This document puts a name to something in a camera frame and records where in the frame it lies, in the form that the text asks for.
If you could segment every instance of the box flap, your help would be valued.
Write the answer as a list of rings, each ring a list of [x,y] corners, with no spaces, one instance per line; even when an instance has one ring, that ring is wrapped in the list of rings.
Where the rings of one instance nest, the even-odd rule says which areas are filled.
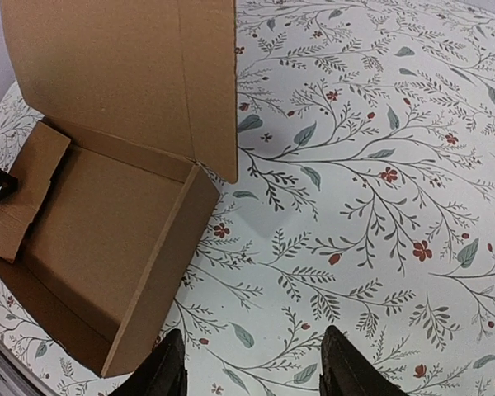
[[[234,0],[2,0],[30,106],[237,180]]]
[[[4,260],[15,261],[69,144],[68,138],[38,123],[16,158],[9,173],[18,178],[19,189],[0,204],[0,257]]]

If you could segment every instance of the red berry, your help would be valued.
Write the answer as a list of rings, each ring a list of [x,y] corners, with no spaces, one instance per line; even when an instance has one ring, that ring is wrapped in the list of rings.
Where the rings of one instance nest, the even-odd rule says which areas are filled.
[[[341,254],[339,253],[336,253],[336,254],[332,254],[330,256],[330,258],[328,259],[328,262],[330,263],[331,266],[337,264],[339,262],[339,260],[341,260]]]

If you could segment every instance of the cardboard box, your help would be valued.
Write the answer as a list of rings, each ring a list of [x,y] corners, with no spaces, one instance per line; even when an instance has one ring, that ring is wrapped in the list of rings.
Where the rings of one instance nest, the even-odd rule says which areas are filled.
[[[45,114],[0,205],[0,276],[101,376],[149,354],[219,194],[237,179],[233,0],[2,0]]]

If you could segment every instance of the green leaf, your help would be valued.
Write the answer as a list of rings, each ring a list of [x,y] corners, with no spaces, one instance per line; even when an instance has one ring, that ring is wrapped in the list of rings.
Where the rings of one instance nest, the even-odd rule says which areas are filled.
[[[477,361],[473,363],[473,368],[474,369],[480,369],[481,367],[484,367],[487,363],[490,361],[495,361],[495,355],[486,355],[485,357],[481,357]]]
[[[235,191],[233,196],[235,198],[255,198],[258,200],[258,197],[250,191]]]
[[[223,369],[222,370],[236,385],[238,385],[240,388],[244,389],[248,394],[248,388],[246,388],[246,385],[244,381],[240,379],[240,377],[236,374],[234,374],[231,370],[228,369]]]
[[[294,384],[306,384],[312,378],[317,369],[317,363],[309,365],[300,373],[294,375]]]
[[[267,22],[267,27],[269,27],[271,29],[271,31],[273,31],[273,29],[275,29],[275,18],[272,18]]]
[[[297,147],[305,146],[312,136],[314,136],[315,128],[317,128],[317,121],[313,123],[311,126],[307,126],[303,130],[301,130],[295,137],[294,142],[297,144]]]
[[[477,255],[478,249],[479,249],[478,238],[475,239],[469,245],[464,246],[464,248],[459,252],[458,256],[456,257],[462,268],[469,268],[471,264],[473,264],[473,260]]]
[[[390,129],[396,130],[399,128],[399,118],[390,106],[389,111],[387,112],[387,117],[389,118]]]
[[[410,71],[408,68],[401,68],[399,70],[399,73],[400,74],[405,74],[406,76],[416,76],[416,74],[413,73],[412,71]]]
[[[48,351],[48,346],[46,345],[46,341],[41,341],[39,346],[36,348],[35,358],[42,357]]]
[[[231,323],[234,327],[234,333],[237,336],[237,338],[244,344],[246,348],[253,348],[253,345],[255,345],[255,339],[253,336],[243,328],[242,326]]]
[[[478,30],[478,32],[483,35],[484,37],[486,37],[486,34],[484,33],[484,31],[482,30],[482,27],[480,27],[479,25],[476,25],[475,29]]]
[[[487,87],[488,87],[489,98],[492,100],[493,104],[495,105],[495,90],[489,85],[487,85]]]
[[[470,83],[472,83],[472,84],[473,84],[473,81],[471,81],[469,78],[467,78],[467,76],[466,76],[465,74],[463,74],[462,72],[460,72],[460,71],[459,71],[459,70],[457,70],[456,68],[451,68],[450,70],[451,70],[451,72],[453,72],[453,73],[455,73],[455,74],[457,74],[457,75],[461,76],[464,80],[469,81]]]
[[[250,114],[238,125],[238,132],[241,133],[246,130],[255,130],[256,128],[260,128],[263,124],[261,117],[256,114]]]
[[[395,151],[396,151],[395,148],[393,148],[391,150],[384,149],[384,150],[380,150],[376,153],[372,153],[371,155],[367,156],[367,158],[373,158],[373,159],[387,158],[387,157],[390,157],[391,155],[393,155]]]
[[[337,10],[333,10],[332,12],[330,12],[330,15],[328,16],[328,19],[332,19],[332,18],[337,18],[339,16],[343,15],[343,11],[337,9]]]
[[[315,169],[312,169],[311,167],[302,167],[300,171],[307,175],[318,190],[321,191],[321,175],[319,175]]]
[[[399,49],[399,51],[395,54],[396,56],[413,56],[414,51],[410,49],[409,47],[402,47]]]

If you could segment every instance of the tablecloth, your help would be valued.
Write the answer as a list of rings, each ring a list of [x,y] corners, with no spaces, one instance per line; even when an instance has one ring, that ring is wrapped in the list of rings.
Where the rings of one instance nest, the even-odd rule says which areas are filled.
[[[316,394],[335,323],[420,396],[495,394],[495,15],[433,0],[238,0],[240,181],[164,330],[190,395]],[[40,115],[11,88],[0,166]],[[0,338],[58,394],[109,394],[0,281]]]

